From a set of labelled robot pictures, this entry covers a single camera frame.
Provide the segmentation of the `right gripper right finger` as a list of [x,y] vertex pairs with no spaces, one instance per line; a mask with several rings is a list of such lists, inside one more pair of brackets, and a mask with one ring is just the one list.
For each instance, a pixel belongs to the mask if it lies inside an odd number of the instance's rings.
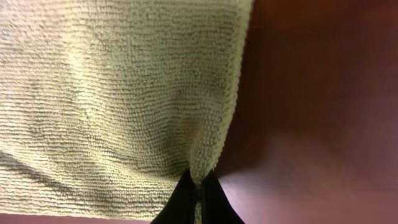
[[202,224],[244,224],[229,203],[214,170],[201,182],[200,203]]

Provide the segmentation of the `light green microfiber cloth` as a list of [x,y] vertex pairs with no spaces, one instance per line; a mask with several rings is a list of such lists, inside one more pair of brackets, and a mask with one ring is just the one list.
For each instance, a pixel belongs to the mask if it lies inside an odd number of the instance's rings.
[[152,220],[214,169],[248,0],[2,0],[1,211]]

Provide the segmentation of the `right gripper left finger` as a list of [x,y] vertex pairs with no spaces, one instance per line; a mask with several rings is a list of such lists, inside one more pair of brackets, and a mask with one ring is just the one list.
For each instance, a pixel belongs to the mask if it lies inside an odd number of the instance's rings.
[[197,187],[186,169],[162,211],[150,224],[194,224]]

